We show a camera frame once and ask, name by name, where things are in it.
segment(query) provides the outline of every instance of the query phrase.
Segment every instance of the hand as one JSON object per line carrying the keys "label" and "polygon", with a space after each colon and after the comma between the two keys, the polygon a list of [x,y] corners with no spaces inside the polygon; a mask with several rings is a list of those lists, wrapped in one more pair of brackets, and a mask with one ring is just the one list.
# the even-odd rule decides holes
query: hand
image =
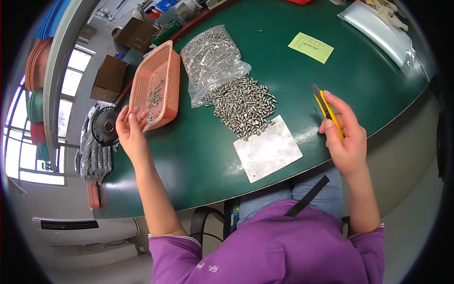
{"label": "hand", "polygon": [[145,119],[146,112],[137,115],[138,108],[133,108],[131,113],[126,117],[129,111],[129,106],[125,106],[118,115],[115,127],[117,129],[120,144],[123,150],[134,166],[147,161],[147,157],[151,157],[150,149],[143,135],[143,128],[147,120]]}
{"label": "hand", "polygon": [[326,147],[329,149],[334,165],[345,176],[356,174],[367,168],[366,130],[358,124],[351,107],[329,91],[323,95],[339,113],[337,121],[344,134],[341,141],[336,125],[332,120],[323,120],[319,132],[326,135]]}

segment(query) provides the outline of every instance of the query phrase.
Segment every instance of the green table surface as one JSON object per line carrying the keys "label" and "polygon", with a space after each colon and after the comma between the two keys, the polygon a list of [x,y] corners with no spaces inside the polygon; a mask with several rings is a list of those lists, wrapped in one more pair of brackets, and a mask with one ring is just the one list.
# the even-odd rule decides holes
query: green table surface
{"label": "green table surface", "polygon": [[[347,102],[368,136],[421,94],[428,84],[424,76],[407,79],[378,46],[337,17],[345,7],[328,0],[309,5],[244,0],[208,19],[174,45],[179,53],[194,36],[225,25],[242,59],[252,66],[251,76],[277,97],[273,117],[282,116],[303,153],[296,162],[250,183],[233,146],[236,134],[213,115],[212,107],[191,108],[188,76],[181,65],[176,119],[145,135],[175,210],[246,194],[329,160],[326,138],[318,133],[323,116],[312,83]],[[299,32],[334,47],[325,64],[287,47]],[[101,207],[93,210],[94,217],[143,216],[134,169],[121,147],[113,153],[112,161],[112,172],[99,188]]]}

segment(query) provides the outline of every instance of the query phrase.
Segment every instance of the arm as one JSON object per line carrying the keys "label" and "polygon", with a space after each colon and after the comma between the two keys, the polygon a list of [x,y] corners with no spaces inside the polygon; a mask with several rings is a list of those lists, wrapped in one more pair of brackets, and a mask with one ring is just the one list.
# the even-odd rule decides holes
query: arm
{"label": "arm", "polygon": [[380,225],[380,214],[366,165],[366,130],[358,124],[349,105],[328,91],[323,94],[339,111],[336,118],[345,136],[341,141],[332,120],[322,122],[319,132],[326,134],[326,146],[334,165],[350,188],[350,226],[354,233],[372,232]]}
{"label": "arm", "polygon": [[120,112],[116,129],[120,144],[134,166],[137,187],[150,234],[187,236],[167,197],[163,183],[154,167],[147,141],[143,136],[146,113],[143,112],[137,116],[138,109],[134,109],[126,118],[128,110],[129,107],[125,106]]}

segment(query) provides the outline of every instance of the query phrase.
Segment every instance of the yellow utility knife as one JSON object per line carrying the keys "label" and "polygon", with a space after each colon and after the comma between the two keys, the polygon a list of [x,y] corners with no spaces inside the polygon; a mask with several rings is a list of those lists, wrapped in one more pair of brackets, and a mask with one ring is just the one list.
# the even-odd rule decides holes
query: yellow utility knife
{"label": "yellow utility knife", "polygon": [[342,134],[341,126],[337,121],[333,108],[331,108],[331,105],[325,100],[323,91],[320,91],[316,84],[312,84],[312,89],[314,90],[315,99],[317,100],[318,105],[320,106],[321,111],[323,112],[323,115],[327,120],[334,121],[334,124],[336,124],[337,126],[337,131],[339,132],[340,140],[342,141],[344,139],[344,135]]}

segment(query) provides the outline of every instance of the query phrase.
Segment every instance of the white paper sheet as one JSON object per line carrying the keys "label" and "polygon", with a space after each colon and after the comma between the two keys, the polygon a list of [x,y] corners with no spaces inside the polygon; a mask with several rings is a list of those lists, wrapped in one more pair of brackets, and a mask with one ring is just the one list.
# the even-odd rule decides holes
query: white paper sheet
{"label": "white paper sheet", "polygon": [[233,143],[249,181],[253,183],[303,157],[290,130],[279,115],[260,136]]}

